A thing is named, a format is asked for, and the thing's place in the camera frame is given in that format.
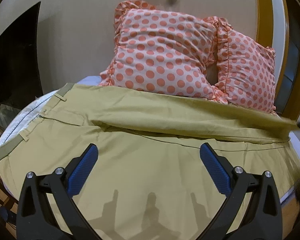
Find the khaki pants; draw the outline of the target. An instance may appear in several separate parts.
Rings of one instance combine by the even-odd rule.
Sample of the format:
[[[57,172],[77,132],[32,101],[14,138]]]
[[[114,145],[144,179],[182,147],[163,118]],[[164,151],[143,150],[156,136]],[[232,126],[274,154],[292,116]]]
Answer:
[[[67,84],[0,146],[0,176],[19,197],[27,172],[50,174],[95,144],[79,210],[105,239],[195,239],[224,197],[199,157],[208,143],[245,171],[270,171],[279,196],[300,179],[295,123],[214,101]]]

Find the white bed sheet mattress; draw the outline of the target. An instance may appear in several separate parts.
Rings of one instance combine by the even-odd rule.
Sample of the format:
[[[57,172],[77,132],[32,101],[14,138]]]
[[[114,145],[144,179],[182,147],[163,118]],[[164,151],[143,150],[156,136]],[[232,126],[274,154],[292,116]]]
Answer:
[[[84,79],[77,82],[78,85],[92,85],[96,86],[99,85],[101,82],[100,76],[87,76]],[[11,140],[15,135],[18,135],[20,131],[25,129],[29,123],[39,116],[40,111],[42,108],[46,105],[48,100],[57,92],[57,90],[54,90],[52,92],[49,92],[38,99],[34,100],[32,103],[30,103],[28,106],[26,106],[23,110],[21,110],[17,116],[10,122],[10,124],[7,126],[5,131],[0,137],[0,146],[4,143]],[[232,143],[235,146],[243,146],[245,142],[239,142],[239,141],[221,141],[216,140],[216,142],[224,142],[226,145],[229,146],[230,143]],[[291,131],[289,133],[289,143],[290,148],[293,149],[295,152],[293,156],[297,157],[298,161],[300,162],[300,141],[298,140],[297,136]],[[294,195],[294,186],[292,186],[280,199],[281,204],[287,202],[291,196]]]

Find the right polka dot pillow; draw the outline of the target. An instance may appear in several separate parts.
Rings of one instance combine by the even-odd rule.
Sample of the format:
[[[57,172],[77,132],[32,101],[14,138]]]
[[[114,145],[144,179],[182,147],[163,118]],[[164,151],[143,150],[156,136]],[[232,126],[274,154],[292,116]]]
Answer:
[[[218,81],[217,100],[245,108],[275,111],[275,50],[236,31],[225,18],[205,19],[216,28],[213,49]]]

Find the polka dot pillow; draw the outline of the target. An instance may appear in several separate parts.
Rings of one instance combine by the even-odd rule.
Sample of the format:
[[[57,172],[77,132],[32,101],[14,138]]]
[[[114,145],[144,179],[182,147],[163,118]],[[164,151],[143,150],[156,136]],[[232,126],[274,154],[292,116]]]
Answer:
[[[206,78],[215,62],[215,23],[128,0],[115,9],[114,28],[114,58],[101,86],[224,101]]]
[[[245,108],[275,111],[275,50],[236,31],[225,18],[205,19],[216,28],[213,49],[218,81],[217,100]]]

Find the dark furniture panel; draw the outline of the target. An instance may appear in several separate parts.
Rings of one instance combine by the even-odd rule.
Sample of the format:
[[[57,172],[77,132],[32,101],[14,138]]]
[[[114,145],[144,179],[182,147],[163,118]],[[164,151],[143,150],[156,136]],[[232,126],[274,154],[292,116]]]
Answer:
[[[17,109],[43,96],[37,59],[40,2],[0,35],[0,103]]]

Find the left polka dot pillow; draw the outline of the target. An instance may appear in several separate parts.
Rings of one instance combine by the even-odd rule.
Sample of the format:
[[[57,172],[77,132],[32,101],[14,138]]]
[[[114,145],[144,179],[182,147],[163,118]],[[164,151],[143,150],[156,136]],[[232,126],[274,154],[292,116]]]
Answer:
[[[224,101],[206,78],[215,62],[215,23],[128,0],[115,9],[114,28],[114,58],[101,86]]]

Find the wooden door frame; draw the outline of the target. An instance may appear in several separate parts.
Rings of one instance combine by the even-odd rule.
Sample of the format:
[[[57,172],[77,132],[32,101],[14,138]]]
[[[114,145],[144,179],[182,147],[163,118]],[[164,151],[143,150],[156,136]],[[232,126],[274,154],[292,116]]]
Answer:
[[[256,0],[256,40],[276,51],[275,106],[280,116],[300,118],[300,0]]]

